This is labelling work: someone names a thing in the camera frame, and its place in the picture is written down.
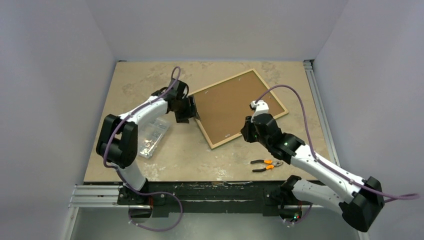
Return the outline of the green picture frame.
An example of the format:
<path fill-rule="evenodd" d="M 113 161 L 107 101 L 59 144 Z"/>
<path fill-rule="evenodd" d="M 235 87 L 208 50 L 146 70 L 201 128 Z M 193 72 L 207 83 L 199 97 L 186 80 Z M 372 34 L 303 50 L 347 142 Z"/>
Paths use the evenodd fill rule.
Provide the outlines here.
<path fill-rule="evenodd" d="M 191 93 L 196 122 L 212 150 L 241 136 L 245 117 L 253 113 L 250 103 L 269 88 L 252 68 Z"/>

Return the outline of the orange black pliers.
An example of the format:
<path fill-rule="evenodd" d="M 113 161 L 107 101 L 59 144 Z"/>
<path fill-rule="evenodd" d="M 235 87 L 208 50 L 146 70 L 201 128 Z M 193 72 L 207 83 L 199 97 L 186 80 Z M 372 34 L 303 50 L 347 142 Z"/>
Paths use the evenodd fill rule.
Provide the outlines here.
<path fill-rule="evenodd" d="M 264 164 L 265 167 L 252 170 L 253 173 L 260 173 L 260 172 L 265 172 L 267 170 L 271 170 L 271 169 L 277 168 L 279 166 L 282 166 L 284 164 L 284 162 L 282 160 L 257 159 L 257 160 L 250 161 L 250 164 L 251 165 L 253 165 L 253 164 Z"/>

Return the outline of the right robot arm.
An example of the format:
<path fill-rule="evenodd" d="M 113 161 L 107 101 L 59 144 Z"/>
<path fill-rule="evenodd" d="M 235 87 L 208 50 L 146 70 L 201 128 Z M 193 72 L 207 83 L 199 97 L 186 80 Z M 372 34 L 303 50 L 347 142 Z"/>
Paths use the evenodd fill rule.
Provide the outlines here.
<path fill-rule="evenodd" d="M 247 116 L 240 132 L 246 142 L 260 143 L 277 160 L 302 169 L 321 182 L 289 177 L 280 191 L 284 202 L 300 200 L 325 207 L 364 233 L 383 209 L 384 199 L 377 194 L 382 190 L 380 181 L 350 173 L 323 158 L 297 136 L 282 132 L 269 113 Z"/>

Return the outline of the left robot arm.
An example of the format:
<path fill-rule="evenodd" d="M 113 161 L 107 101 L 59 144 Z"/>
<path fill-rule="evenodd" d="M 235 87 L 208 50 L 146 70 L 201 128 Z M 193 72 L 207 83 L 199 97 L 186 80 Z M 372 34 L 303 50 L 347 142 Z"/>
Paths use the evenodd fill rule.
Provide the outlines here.
<path fill-rule="evenodd" d="M 105 168 L 115 170 L 124 187 L 130 190 L 130 199 L 138 205 L 146 203 L 151 196 L 148 179 L 136 163 L 139 127 L 170 112 L 177 123 L 200 118 L 189 86 L 176 78 L 134 109 L 120 115 L 109 114 L 103 120 L 95 151 L 103 158 Z"/>

